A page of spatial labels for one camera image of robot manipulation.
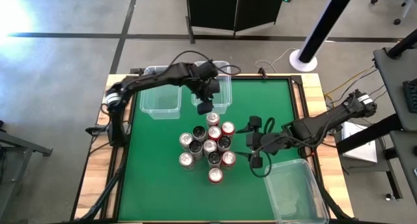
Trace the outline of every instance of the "white cable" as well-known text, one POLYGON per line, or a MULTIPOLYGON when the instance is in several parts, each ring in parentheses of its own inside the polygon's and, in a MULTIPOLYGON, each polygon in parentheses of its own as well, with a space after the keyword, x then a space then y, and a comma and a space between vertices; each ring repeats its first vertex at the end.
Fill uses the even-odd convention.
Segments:
POLYGON ((277 62, 277 61, 279 61, 288 51, 291 51, 291 50, 296 50, 296 48, 289 48, 289 49, 287 49, 287 51, 284 51, 284 53, 282 53, 282 55, 280 56, 280 57, 278 57, 275 61, 273 61, 272 63, 271 62, 269 62, 269 61, 267 61, 267 60, 259 60, 259 61, 256 61, 255 62, 255 66, 257 67, 257 68, 263 68, 263 69, 267 69, 267 68, 272 68, 274 71, 275 71, 275 73, 278 73, 277 72, 277 70, 275 69, 275 67, 274 67, 274 64, 275 64, 275 62, 277 62), (269 66, 266 66, 266 67, 262 67, 262 66, 259 66, 259 63, 261 63, 261 62, 264 62, 264 63, 267 63, 267 64, 269 64, 269 66))

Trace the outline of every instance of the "can lid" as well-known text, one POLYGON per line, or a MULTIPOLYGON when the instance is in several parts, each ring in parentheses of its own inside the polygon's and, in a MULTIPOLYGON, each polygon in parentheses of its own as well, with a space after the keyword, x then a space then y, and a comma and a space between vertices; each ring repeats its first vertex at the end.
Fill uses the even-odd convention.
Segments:
POLYGON ((213 140, 209 139, 204 142, 203 148, 206 152, 214 152, 217 144, 213 140))
POLYGON ((208 155, 208 161, 213 164, 220 163, 222 160, 222 156, 218 152, 211 152, 208 155))
POLYGON ((235 130, 235 125, 232 122, 224 122, 222 125, 222 130, 225 133, 233 133, 235 130))
POLYGON ((219 114, 217 113, 209 113, 206 117, 209 122, 218 122, 220 119, 219 114))
POLYGON ((193 156, 189 152, 184 152, 180 155, 180 164, 183 166, 189 166, 193 163, 193 156))
POLYGON ((236 155, 235 155, 235 153, 233 153, 231 151, 227 151, 227 152, 223 153, 222 160, 227 165, 231 165, 236 161, 236 155))
POLYGON ((193 134, 196 137, 203 137, 206 134, 206 129, 204 129, 202 126, 196 126, 193 129, 193 134))
POLYGON ((190 133, 183 133, 180 136, 180 143, 189 145, 193 141, 193 136, 190 133))
POLYGON ((230 138, 223 136, 219 138, 219 147, 221 148, 228 148, 230 147, 230 138))
POLYGON ((219 168, 212 168, 208 172, 208 178, 213 182, 220 182, 223 178, 223 172, 219 168))
POLYGON ((208 129, 208 134, 212 137, 219 137, 222 134, 222 131, 217 126, 212 126, 208 129))
POLYGON ((190 152, 196 153, 201 151, 202 148, 203 146, 201 146, 201 143, 199 141, 194 140, 190 143, 190 152))

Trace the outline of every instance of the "black pole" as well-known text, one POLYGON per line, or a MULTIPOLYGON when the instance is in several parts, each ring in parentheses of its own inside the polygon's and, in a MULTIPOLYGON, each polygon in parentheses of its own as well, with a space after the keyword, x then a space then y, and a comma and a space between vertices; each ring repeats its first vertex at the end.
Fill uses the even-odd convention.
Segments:
POLYGON ((406 49, 411 48, 415 43, 417 43, 417 29, 411 32, 411 34, 405 37, 400 43, 391 48, 386 54, 389 58, 395 59, 406 49))
POLYGON ((350 0, 330 0, 314 31, 304 43, 298 60, 309 63, 336 24, 350 0))
POLYGON ((389 117, 380 120, 378 123, 373 124, 365 130, 362 130, 338 142, 336 144, 338 148, 338 153, 342 154, 348 152, 372 140, 376 140, 379 137, 382 137, 390 133, 390 131, 392 130, 400 129, 402 129, 402 125, 399 121, 397 114, 390 115, 389 117))

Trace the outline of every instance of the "white base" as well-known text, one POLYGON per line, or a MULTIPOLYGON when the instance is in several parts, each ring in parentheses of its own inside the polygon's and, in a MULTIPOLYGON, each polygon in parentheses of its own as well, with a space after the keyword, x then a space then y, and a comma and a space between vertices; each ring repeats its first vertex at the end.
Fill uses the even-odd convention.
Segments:
POLYGON ((289 63, 293 68, 300 72, 310 72, 313 71, 317 67, 317 58, 314 57, 309 63, 303 63, 300 60, 298 60, 298 54, 300 53, 300 50, 295 50, 291 52, 289 55, 289 63))

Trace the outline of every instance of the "black partition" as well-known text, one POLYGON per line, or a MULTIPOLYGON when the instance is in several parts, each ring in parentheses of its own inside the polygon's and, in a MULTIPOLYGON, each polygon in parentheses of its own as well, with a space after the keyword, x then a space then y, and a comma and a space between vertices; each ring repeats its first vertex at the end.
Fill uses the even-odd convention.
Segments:
POLYGON ((187 0, 190 40, 192 26, 242 31, 276 22, 283 0, 187 0))

